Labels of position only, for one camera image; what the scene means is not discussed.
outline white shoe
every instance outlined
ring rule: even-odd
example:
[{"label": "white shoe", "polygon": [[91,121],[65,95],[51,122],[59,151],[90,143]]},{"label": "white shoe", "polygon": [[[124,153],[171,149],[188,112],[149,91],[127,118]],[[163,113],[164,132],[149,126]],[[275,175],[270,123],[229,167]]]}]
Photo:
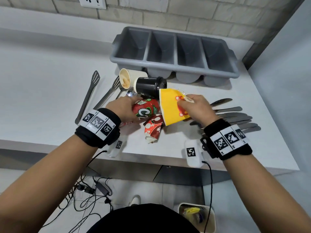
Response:
[{"label": "white shoe", "polygon": [[129,206],[138,205],[138,204],[141,204],[141,203],[142,203],[142,199],[140,198],[139,195],[136,194],[136,195],[133,196],[133,199],[130,202]]}]

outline yellow paper box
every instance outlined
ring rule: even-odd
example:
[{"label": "yellow paper box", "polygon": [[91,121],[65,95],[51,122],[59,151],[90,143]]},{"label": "yellow paper box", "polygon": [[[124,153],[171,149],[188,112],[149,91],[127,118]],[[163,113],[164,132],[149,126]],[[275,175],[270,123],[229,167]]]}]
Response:
[{"label": "yellow paper box", "polygon": [[178,100],[184,100],[183,94],[175,89],[160,89],[160,107],[165,125],[177,123],[190,118],[187,111],[177,105]]}]

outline white paper cup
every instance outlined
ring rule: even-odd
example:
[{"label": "white paper cup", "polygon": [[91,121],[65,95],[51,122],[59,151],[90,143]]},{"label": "white paper cup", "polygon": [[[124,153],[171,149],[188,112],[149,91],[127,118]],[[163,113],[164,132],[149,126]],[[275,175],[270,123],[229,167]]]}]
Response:
[{"label": "white paper cup", "polygon": [[137,70],[127,70],[127,69],[121,69],[119,73],[119,79],[120,84],[124,89],[129,89],[134,86],[134,82],[137,78],[147,78],[148,75],[146,72],[143,71],[137,71]]}]

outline white countertop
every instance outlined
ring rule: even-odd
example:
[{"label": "white countertop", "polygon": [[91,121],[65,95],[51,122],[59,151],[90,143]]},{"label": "white countertop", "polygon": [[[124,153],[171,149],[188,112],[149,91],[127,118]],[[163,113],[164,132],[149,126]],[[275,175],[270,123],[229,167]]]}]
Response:
[{"label": "white countertop", "polygon": [[[114,81],[116,64],[109,60],[111,43],[5,29],[1,34],[4,37],[0,39],[0,149],[39,152],[38,146],[48,150],[60,145],[76,129],[74,121],[93,72],[98,70],[101,79],[86,110],[94,107]],[[20,38],[11,37],[21,34]],[[253,122],[262,128],[247,134],[255,157],[267,168],[299,170],[242,63],[239,70],[241,76],[222,88],[209,88],[203,83],[181,84],[176,79],[169,80],[168,87],[182,89],[187,94],[202,94],[209,102],[232,98],[233,101],[219,108],[241,106],[243,113],[252,116]],[[121,132],[130,129],[124,150],[127,156],[185,159],[184,141],[200,138],[197,127],[189,126],[189,122],[167,126],[153,144],[146,143],[142,125],[127,125]],[[209,162],[213,169],[224,170],[219,160]]]}]

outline person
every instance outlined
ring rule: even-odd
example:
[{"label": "person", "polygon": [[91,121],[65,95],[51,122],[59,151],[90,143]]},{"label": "person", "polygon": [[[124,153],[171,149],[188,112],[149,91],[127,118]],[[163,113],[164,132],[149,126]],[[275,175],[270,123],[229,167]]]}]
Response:
[{"label": "person", "polygon": [[[202,95],[187,96],[194,103],[180,100],[178,105],[193,120],[204,125],[205,131],[221,121]],[[141,99],[121,97],[109,102],[106,108],[93,111],[109,121],[110,125],[101,130],[105,137],[94,136],[83,127],[82,121],[73,136],[12,183],[0,195],[0,232],[38,232],[73,187],[98,147],[117,139],[120,122],[138,122],[132,105]],[[92,113],[84,117],[84,122],[90,120]],[[94,125],[101,125],[100,119]],[[311,220],[304,209],[252,154],[233,155],[223,164],[261,232],[311,232]],[[140,204],[138,196],[132,204],[107,214],[88,232],[198,232],[183,216],[165,206]]]}]

